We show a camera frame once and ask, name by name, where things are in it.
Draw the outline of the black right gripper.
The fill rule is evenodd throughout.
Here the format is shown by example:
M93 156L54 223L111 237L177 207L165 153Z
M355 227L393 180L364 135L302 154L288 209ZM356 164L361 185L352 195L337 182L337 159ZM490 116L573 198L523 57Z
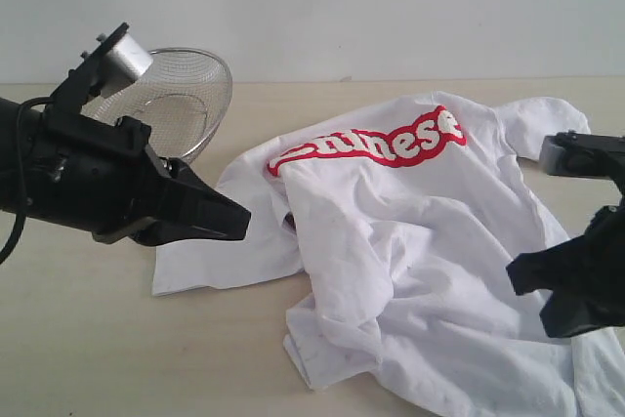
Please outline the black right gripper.
M624 277L624 196L601 207L583 235L521 253L506 272L517 296L545 295L539 315L549 338L623 327L624 288L616 286Z

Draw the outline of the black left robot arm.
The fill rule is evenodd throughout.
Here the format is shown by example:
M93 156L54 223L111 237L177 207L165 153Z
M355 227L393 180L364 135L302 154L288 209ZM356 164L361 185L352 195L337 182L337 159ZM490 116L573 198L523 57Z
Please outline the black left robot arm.
M158 156L145 123L108 125L46 104L1 103L1 208L113 244L244 239L250 212L179 158Z

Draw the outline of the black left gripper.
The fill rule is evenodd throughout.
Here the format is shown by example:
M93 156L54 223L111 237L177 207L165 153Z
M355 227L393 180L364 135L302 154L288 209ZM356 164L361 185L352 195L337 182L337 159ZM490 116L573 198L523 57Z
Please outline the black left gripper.
M44 113L33 140L33 217L87 231L104 244L127 236L147 247L244 239L250 211L179 158L168 160L169 174L150 135L148 125L129 116L108 125Z

